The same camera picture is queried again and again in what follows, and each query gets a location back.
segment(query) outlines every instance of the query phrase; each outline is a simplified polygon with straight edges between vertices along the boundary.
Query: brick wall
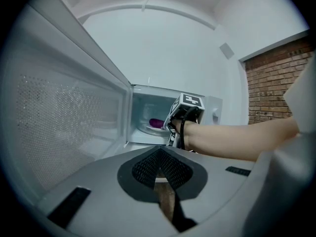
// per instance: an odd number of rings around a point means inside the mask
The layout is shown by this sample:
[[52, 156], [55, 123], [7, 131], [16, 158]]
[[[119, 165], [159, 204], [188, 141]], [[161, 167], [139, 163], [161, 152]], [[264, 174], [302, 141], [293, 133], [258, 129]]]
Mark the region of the brick wall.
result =
[[283, 94], [314, 54], [302, 38], [245, 61], [249, 89], [249, 124], [292, 116]]

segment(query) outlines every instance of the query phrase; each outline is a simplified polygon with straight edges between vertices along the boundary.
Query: black and white marker cube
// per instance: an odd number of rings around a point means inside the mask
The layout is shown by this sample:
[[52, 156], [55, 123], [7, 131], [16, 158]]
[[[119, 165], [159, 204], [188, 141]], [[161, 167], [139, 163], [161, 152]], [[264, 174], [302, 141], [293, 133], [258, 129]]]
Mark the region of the black and white marker cube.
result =
[[163, 126], [164, 129], [168, 130], [168, 124], [172, 118], [180, 119], [180, 115], [185, 113], [190, 107], [198, 107], [198, 120], [202, 118], [203, 112], [205, 110], [202, 99], [197, 96], [192, 96], [186, 93], [181, 93], [177, 100], [171, 106], [168, 117], [166, 118]]

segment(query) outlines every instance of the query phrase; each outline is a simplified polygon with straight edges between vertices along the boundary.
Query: purple object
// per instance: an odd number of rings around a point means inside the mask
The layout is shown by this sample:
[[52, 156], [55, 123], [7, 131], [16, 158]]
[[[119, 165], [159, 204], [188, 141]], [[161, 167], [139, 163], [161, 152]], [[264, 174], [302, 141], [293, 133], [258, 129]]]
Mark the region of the purple object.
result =
[[149, 120], [149, 125], [151, 125], [154, 128], [162, 128], [163, 127], [163, 121], [157, 118], [151, 118]]

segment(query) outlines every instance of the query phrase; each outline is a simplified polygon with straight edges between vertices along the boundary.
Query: person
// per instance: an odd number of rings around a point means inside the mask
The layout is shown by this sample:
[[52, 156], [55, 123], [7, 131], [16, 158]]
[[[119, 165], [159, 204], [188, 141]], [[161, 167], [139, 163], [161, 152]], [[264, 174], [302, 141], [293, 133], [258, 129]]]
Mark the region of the person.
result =
[[[180, 132], [180, 120], [173, 120]], [[274, 119], [250, 125], [200, 125], [186, 121], [184, 144], [186, 150], [241, 160], [256, 161], [262, 151], [275, 149], [299, 132], [293, 117]]]

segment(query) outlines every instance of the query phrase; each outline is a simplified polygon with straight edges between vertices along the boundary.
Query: open microwave door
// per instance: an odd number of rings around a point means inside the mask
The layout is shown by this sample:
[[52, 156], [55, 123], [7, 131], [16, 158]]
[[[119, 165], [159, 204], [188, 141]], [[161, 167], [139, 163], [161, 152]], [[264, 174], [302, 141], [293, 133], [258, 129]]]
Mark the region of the open microwave door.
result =
[[23, 202], [125, 144], [132, 87], [61, 0], [25, 6], [0, 66], [1, 161]]

